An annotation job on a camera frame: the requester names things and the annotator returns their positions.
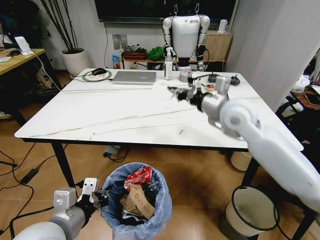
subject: silver laptop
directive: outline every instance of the silver laptop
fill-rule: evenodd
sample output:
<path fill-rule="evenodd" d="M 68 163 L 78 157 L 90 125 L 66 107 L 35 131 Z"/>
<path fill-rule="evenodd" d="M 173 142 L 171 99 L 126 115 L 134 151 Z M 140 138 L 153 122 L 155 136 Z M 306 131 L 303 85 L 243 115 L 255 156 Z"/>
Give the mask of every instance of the silver laptop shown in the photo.
<path fill-rule="evenodd" d="M 152 85 L 155 81 L 156 73 L 154 71 L 118 71 L 112 83 Z"/>

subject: computer mouse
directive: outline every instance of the computer mouse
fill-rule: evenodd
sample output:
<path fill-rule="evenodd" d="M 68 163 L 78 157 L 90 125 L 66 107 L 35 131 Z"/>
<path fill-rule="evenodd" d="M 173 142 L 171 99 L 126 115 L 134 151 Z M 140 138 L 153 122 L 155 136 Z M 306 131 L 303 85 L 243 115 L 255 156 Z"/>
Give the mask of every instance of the computer mouse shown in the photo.
<path fill-rule="evenodd" d="M 95 70 L 92 70 L 92 75 L 97 76 L 97 75 L 100 75 L 100 74 L 105 74 L 106 72 L 107 72 L 107 70 L 99 67 L 99 68 L 97 68 Z"/>

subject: trash bag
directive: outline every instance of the trash bag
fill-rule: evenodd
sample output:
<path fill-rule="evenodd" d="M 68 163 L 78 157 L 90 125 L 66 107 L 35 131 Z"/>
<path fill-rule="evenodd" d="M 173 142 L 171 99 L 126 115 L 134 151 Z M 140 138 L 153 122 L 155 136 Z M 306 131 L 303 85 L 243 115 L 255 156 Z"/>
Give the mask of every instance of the trash bag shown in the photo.
<path fill-rule="evenodd" d="M 159 192 L 155 198 L 154 215 L 144 224 L 137 226 L 123 225 L 118 220 L 121 216 L 122 205 L 120 199 L 124 192 L 124 181 L 128 175 L 148 165 L 140 162 L 128 163 L 118 167 L 105 180 L 103 189 L 112 185 L 109 193 L 108 206 L 101 208 L 101 216 L 113 229 L 113 240 L 150 240 L 159 234 L 165 227 L 166 222 L 171 219 L 172 201 L 164 176 L 152 168 L 152 178 L 159 181 Z"/>

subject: white wall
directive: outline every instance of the white wall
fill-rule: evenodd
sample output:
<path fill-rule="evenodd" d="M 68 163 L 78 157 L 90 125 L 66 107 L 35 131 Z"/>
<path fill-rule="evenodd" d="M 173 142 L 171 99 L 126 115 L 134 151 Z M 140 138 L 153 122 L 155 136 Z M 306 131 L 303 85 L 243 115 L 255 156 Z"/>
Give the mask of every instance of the white wall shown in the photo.
<path fill-rule="evenodd" d="M 274 111 L 320 47 L 319 9 L 319 0 L 239 1 L 226 69 Z"/>
<path fill-rule="evenodd" d="M 49 58 L 53 59 L 52 65 L 55 69 L 66 69 L 59 53 L 66 49 L 66 47 L 55 26 L 50 21 L 49 16 L 43 9 L 41 1 L 33 1 L 40 7 L 42 18 L 45 19 L 45 26 L 51 33 L 51 37 L 43 41 L 43 46 Z M 98 20 L 95 1 L 68 0 L 68 7 L 79 47 L 87 50 L 93 68 L 104 67 L 107 37 L 104 24 Z M 112 34 L 127 34 L 129 45 L 141 44 L 147 50 L 164 45 L 161 24 L 106 23 L 106 26 L 108 33 L 106 65 L 109 68 L 112 68 L 112 55 L 119 55 L 114 50 Z"/>

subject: cardboard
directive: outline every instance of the cardboard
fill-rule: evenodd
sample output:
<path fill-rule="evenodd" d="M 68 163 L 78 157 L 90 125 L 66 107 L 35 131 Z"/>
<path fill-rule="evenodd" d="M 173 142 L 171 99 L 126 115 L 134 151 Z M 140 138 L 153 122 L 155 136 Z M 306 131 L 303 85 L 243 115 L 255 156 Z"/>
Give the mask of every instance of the cardboard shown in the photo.
<path fill-rule="evenodd" d="M 155 208 L 147 201 L 141 185 L 130 184 L 130 193 L 127 197 L 127 204 L 128 201 L 132 201 L 141 215 L 147 219 L 150 219 L 155 213 Z"/>
<path fill-rule="evenodd" d="M 136 208 L 135 203 L 130 198 L 128 198 L 128 195 L 124 195 L 121 198 L 120 203 L 122 204 L 124 210 L 126 210 L 127 212 L 141 215 L 141 212 Z"/>

